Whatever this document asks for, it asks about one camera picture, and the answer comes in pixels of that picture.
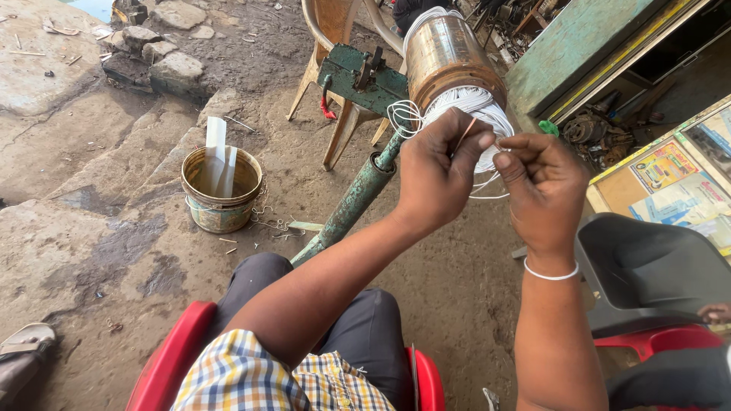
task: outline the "plaid shirt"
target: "plaid shirt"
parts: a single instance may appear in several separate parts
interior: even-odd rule
[[[205,348],[173,410],[394,411],[337,352],[310,354],[290,373],[244,330],[225,333]]]

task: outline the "person's hand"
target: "person's hand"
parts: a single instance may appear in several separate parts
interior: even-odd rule
[[[553,135],[519,134],[499,145],[511,149],[493,163],[510,191],[512,226],[528,246],[531,268],[531,261],[548,260],[568,274],[588,171]]]
[[[706,304],[698,310],[698,317],[709,324],[725,324],[731,321],[731,303]]]
[[[493,127],[476,120],[458,144],[471,122],[472,116],[450,108],[401,146],[401,196],[391,216],[409,230],[427,235],[462,212],[474,166],[495,141]]]

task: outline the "red tape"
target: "red tape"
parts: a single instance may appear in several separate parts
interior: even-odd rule
[[[320,99],[320,108],[322,109],[322,114],[325,114],[325,118],[338,118],[338,116],[335,115],[335,112],[332,110],[327,109],[327,104],[325,104],[327,100],[325,99],[325,96],[323,96]]]

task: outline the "rusty metal cylinder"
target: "rusty metal cylinder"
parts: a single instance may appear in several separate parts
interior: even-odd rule
[[[458,86],[492,93],[505,110],[507,91],[492,70],[472,29],[461,18],[433,17],[416,28],[406,45],[409,97],[423,113],[437,96]]]

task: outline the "sandal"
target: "sandal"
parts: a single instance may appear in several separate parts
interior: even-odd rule
[[[48,349],[56,342],[56,330],[50,324],[28,324],[0,343],[0,362],[21,354],[33,354],[45,362]]]

